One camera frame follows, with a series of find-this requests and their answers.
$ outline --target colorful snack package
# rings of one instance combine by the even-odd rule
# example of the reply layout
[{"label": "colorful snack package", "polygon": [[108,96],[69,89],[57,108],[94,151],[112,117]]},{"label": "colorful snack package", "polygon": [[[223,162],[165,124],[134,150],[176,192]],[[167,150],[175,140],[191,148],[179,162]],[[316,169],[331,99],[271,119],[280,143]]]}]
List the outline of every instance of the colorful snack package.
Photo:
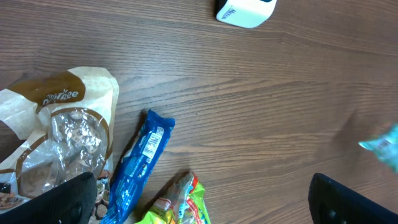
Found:
[{"label": "colorful snack package", "polygon": [[105,68],[78,67],[0,91],[0,120],[19,139],[0,163],[0,213],[84,173],[109,190],[119,86]]},{"label": "colorful snack package", "polygon": [[137,224],[211,224],[204,194],[205,188],[190,172],[157,199]]},{"label": "colorful snack package", "polygon": [[359,145],[375,153],[377,158],[398,172],[398,124],[377,139],[361,141]]},{"label": "colorful snack package", "polygon": [[152,110],[132,148],[122,158],[111,187],[109,208],[101,224],[122,224],[136,206],[150,173],[166,147],[174,119],[161,118]]}]

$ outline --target blurry teal object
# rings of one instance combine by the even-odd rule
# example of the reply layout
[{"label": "blurry teal object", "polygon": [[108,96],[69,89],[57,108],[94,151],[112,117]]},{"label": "blurry teal object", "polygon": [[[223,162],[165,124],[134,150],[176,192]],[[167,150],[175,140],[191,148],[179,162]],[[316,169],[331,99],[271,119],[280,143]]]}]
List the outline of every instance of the blurry teal object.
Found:
[{"label": "blurry teal object", "polygon": [[361,141],[359,145],[375,153],[377,158],[398,172],[398,124],[390,132],[375,140]]}]

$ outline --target turquoise package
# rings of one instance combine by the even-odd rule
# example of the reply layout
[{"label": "turquoise package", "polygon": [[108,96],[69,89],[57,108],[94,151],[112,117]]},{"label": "turquoise package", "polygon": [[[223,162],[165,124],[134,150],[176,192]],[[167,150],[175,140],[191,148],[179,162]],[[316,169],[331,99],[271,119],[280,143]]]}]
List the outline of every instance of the turquoise package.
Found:
[{"label": "turquoise package", "polygon": [[109,208],[101,224],[122,224],[136,206],[157,160],[166,147],[175,120],[148,111],[132,148],[122,158],[111,186]]},{"label": "turquoise package", "polygon": [[375,153],[377,158],[398,172],[398,124],[377,139],[361,141],[359,145]]}]

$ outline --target barcode on white box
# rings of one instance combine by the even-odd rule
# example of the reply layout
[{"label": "barcode on white box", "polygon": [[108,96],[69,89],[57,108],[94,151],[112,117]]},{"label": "barcode on white box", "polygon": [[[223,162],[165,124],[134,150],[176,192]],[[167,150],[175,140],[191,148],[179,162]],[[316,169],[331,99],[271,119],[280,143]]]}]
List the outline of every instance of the barcode on white box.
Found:
[{"label": "barcode on white box", "polygon": [[150,137],[145,145],[144,152],[142,154],[150,159],[154,158],[155,152],[159,146],[162,136],[156,133],[150,134]]}]

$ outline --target white device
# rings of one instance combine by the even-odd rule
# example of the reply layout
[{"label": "white device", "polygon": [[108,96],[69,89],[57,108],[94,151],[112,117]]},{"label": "white device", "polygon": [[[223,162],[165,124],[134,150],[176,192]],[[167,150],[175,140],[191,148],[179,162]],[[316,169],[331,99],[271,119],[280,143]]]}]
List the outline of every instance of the white device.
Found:
[{"label": "white device", "polygon": [[255,28],[274,11],[276,0],[219,0],[217,19],[243,28]]}]

